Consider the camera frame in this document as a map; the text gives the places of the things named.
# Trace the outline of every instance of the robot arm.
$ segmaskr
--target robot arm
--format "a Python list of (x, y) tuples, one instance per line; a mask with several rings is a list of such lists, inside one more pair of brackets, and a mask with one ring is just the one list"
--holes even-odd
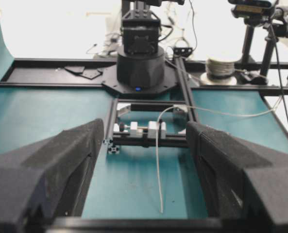
[(147, 3), (150, 6), (161, 6), (163, 1), (177, 2), (179, 5), (183, 5), (185, 3), (185, 0), (141, 0), (141, 1)]

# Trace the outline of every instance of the metal post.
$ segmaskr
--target metal post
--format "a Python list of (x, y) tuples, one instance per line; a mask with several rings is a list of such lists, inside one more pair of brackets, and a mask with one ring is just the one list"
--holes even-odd
[(130, 2), (122, 0), (122, 7), (121, 7), (122, 17), (126, 15), (129, 11), (130, 11)]
[(243, 55), (242, 55), (242, 64), (248, 64), (249, 58), (250, 58), (250, 51), (253, 41), (255, 28), (252, 26), (246, 26), (246, 33), (245, 33), (245, 39), (244, 39), (244, 45), (243, 45)]
[(274, 50), (274, 39), (272, 38), (271, 33), (268, 34), (266, 37), (267, 45), (266, 45), (266, 50), (264, 54), (264, 58), (262, 60), (262, 65), (260, 69), (260, 74), (263, 76), (267, 76), (268, 71), (270, 69), (270, 63), (271, 63), (271, 58), (273, 55), (273, 50)]

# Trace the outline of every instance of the camera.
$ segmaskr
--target camera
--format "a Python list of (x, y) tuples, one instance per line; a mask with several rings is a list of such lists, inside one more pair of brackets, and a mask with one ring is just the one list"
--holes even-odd
[(246, 5), (255, 6), (261, 8), (272, 8), (274, 7), (278, 0), (228, 0), (230, 4), (234, 5)]

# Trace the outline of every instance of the black mount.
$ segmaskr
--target black mount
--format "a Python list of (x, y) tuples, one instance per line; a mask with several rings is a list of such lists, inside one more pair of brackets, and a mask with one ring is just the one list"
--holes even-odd
[[(255, 27), (263, 26), (263, 28), (268, 31), (268, 36), (265, 38), (267, 44), (260, 72), (246, 72), (239, 74), (243, 83), (267, 85), (268, 79), (266, 77), (270, 69), (275, 42), (278, 42), (279, 38), (288, 38), (288, 7), (275, 6), (271, 9), (263, 10), (261, 14), (255, 14), (240, 11), (240, 7), (236, 6), (232, 9), (232, 13), (235, 17), (244, 17), (244, 23), (247, 25), (241, 59), (242, 66), (249, 63), (252, 59), (250, 57), (250, 50)], [(274, 19), (280, 21), (282, 24), (273, 23), (272, 21)]]
[[(184, 0), (174, 0), (184, 4)], [(165, 65), (158, 45), (161, 20), (150, 10), (159, 1), (134, 1), (134, 9), (122, 18), (123, 46), (117, 65), (104, 71), (102, 84), (122, 95), (157, 95), (177, 85), (174, 69)]]

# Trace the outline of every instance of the black foam pad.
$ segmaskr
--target black foam pad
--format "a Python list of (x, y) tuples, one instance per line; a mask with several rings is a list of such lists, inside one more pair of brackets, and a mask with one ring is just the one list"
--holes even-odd
[(0, 232), (22, 232), (39, 209), (52, 217), (72, 173), (96, 161), (103, 141), (100, 119), (0, 155)]
[[(195, 122), (188, 123), (186, 138), (200, 169), (215, 175), (210, 182), (241, 198), (242, 217), (256, 219), (262, 232), (288, 233), (288, 154)], [(210, 182), (202, 184), (212, 187)]]
[(244, 169), (288, 166), (288, 154), (196, 122), (188, 123), (186, 138), (190, 147), (198, 147), (201, 150), (196, 156), (201, 155), (219, 177), (228, 181), (230, 187), (241, 198)]

